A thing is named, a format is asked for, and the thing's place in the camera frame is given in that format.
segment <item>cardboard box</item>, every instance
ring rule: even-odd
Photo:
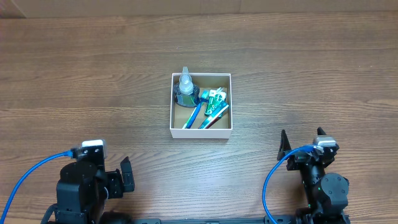
[[[173,73],[171,86],[171,101],[170,101],[170,132],[173,138],[215,138],[228,139],[233,129],[232,123],[232,87],[231,74],[228,73],[190,73],[192,82],[200,87],[200,94],[203,90],[216,90],[219,87],[224,87],[224,92],[227,93],[225,101],[229,104],[227,112],[224,112],[223,117],[213,124],[209,129],[198,129],[202,122],[207,118],[205,116],[206,104],[201,107],[201,110],[195,119],[191,129],[182,129],[182,126],[187,122],[195,108],[185,108],[175,103],[173,86],[178,83],[181,73]]]

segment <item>clear plastic bottle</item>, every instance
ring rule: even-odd
[[[173,86],[175,102],[184,107],[196,107],[199,102],[200,89],[197,85],[192,83],[192,78],[189,75],[188,67],[182,68],[180,82]]]

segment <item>open box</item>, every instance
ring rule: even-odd
[[[232,97],[231,97],[231,74],[228,73],[189,73],[192,82],[200,87],[199,96],[203,90],[216,90],[224,87],[227,94],[225,102],[229,108],[223,117],[208,129],[198,129],[205,116],[206,103],[201,107],[191,129],[182,129],[195,108],[185,108],[175,103],[173,86],[178,83],[181,73],[173,73],[170,101],[170,132],[173,138],[216,138],[228,139],[232,131]]]

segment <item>blue hose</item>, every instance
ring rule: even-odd
[[[291,150],[288,154],[286,154],[286,156],[284,156],[275,166],[274,168],[271,169],[271,171],[268,173],[268,176],[266,178],[266,181],[264,182],[264,186],[262,187],[262,205],[264,206],[264,210],[266,211],[269,220],[271,220],[271,222],[273,224],[278,224],[274,217],[272,217],[271,213],[268,210],[267,204],[266,204],[266,190],[267,190],[267,184],[269,179],[271,178],[271,176],[273,175],[273,173],[275,172],[275,170],[286,160],[288,159],[291,155],[295,154],[296,152],[312,152],[314,150],[314,145],[306,145],[306,146],[302,146],[300,148]]]
[[[4,221],[5,221],[5,219],[6,219],[7,212],[8,212],[8,210],[10,209],[11,202],[12,202],[12,200],[14,199],[14,196],[15,196],[15,194],[17,193],[17,190],[18,190],[19,186],[21,186],[22,182],[26,179],[26,177],[27,177],[30,173],[32,173],[34,170],[36,170],[36,168],[38,168],[39,166],[45,164],[45,163],[48,162],[48,161],[51,161],[51,160],[53,160],[53,159],[55,159],[55,158],[62,157],[62,156],[68,156],[68,157],[71,157],[71,158],[72,158],[73,153],[72,153],[72,151],[65,151],[65,152],[62,152],[62,153],[59,153],[59,154],[50,156],[50,157],[48,157],[48,158],[42,160],[42,161],[39,162],[38,164],[34,165],[32,168],[30,168],[30,169],[21,177],[21,179],[19,179],[18,183],[17,183],[17,184],[15,185],[15,187],[14,187],[14,190],[12,190],[10,197],[8,198],[6,207],[4,208],[4,211],[3,211],[2,215],[1,215],[0,224],[3,224],[3,223],[4,223]]]

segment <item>wood grain surface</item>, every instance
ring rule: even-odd
[[[106,209],[136,218],[263,217],[280,131],[292,147],[322,126],[340,145],[327,172],[350,180],[353,223],[398,222],[398,12],[0,20],[0,209],[41,159],[108,142],[136,191]],[[174,140],[170,79],[231,73],[229,141]],[[31,174],[6,223],[39,223],[56,202],[57,159]],[[273,214],[306,206],[298,172],[269,184]]]

